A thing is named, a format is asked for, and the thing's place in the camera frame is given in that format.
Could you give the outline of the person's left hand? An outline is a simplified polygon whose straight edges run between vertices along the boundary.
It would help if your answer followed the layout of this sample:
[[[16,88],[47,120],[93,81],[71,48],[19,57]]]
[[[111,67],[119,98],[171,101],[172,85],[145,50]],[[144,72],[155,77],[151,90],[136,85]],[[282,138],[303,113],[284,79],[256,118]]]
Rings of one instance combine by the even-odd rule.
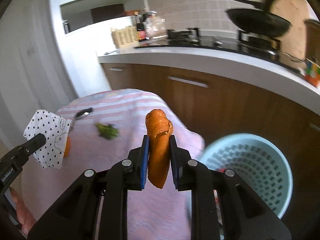
[[[27,237],[31,228],[36,224],[36,219],[14,188],[10,187],[10,193],[14,203],[16,204],[17,218],[22,225],[22,233]]]

